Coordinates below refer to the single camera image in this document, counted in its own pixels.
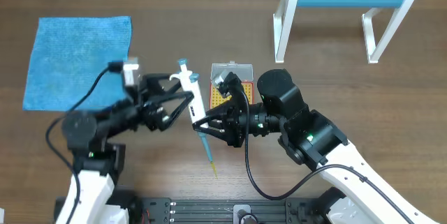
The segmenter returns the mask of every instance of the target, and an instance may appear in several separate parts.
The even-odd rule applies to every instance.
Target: yellow pipette tip
[[[213,170],[213,172],[214,172],[214,175],[215,175],[215,177],[216,177],[216,179],[217,179],[216,166],[214,165],[214,163],[213,163],[212,161],[211,161],[210,163],[211,163],[211,167],[212,167],[212,170]]]

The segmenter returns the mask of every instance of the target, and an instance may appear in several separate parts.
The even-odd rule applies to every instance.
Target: wooden table
[[[47,148],[44,132],[57,113],[24,112],[22,99],[39,17],[130,15],[131,56],[147,72],[174,73],[179,58],[201,74],[209,96],[212,63],[251,63],[255,78],[286,68],[305,101],[332,119],[369,164],[410,203],[447,222],[447,0],[416,0],[379,64],[368,65],[360,10],[299,10],[285,64],[274,64],[272,13],[279,0],[0,0],[0,207],[7,223],[49,223],[66,195],[69,171]],[[377,37],[390,12],[374,21]],[[255,101],[260,98],[256,92]],[[66,142],[57,129],[57,148]],[[278,195],[309,170],[277,144],[251,141],[259,186]],[[127,144],[120,184],[141,195],[182,199],[261,198],[244,167],[243,149],[210,138],[214,179],[189,117],[164,133],[141,128],[115,138]],[[320,195],[313,179],[295,195]]]

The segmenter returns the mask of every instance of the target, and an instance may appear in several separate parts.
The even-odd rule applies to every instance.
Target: blue mat
[[[110,61],[127,60],[131,18],[40,18],[23,110],[66,111]],[[103,76],[80,109],[101,109],[125,97],[118,74]]]

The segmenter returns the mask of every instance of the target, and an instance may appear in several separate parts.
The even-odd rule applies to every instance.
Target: white stand leg
[[[380,9],[372,8],[368,12],[362,15],[363,32],[365,33],[365,45],[368,56],[368,63],[377,64],[379,58],[385,50],[386,46],[390,42],[394,33],[396,32],[400,22],[404,19],[406,13],[413,4],[414,0],[404,0],[400,8],[394,10],[393,16],[391,17],[390,23],[386,27],[385,32],[379,43],[376,46],[374,39],[374,32],[372,30],[372,17],[374,17]]]
[[[284,63],[288,36],[298,0],[281,0],[273,14],[274,61]]]

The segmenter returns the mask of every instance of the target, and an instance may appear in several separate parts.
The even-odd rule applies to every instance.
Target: cable connector
[[[108,63],[108,68],[111,73],[121,73],[123,70],[123,61],[111,61]]]

